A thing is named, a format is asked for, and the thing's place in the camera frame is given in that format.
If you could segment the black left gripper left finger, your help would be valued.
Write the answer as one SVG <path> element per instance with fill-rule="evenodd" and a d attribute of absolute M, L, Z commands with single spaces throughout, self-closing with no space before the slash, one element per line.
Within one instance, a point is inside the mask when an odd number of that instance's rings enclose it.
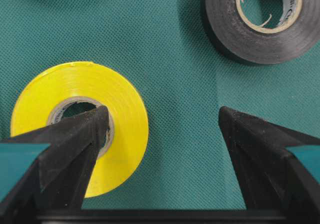
<path fill-rule="evenodd" d="M 42 212 L 79 212 L 109 129 L 101 106 L 0 144 L 0 221 L 34 223 Z"/>

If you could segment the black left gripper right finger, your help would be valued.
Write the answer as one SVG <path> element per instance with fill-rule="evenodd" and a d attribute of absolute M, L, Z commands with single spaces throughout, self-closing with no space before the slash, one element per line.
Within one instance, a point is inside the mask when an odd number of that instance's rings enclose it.
<path fill-rule="evenodd" d="M 319 223 L 319 138 L 226 106 L 218 120 L 246 208 Z"/>

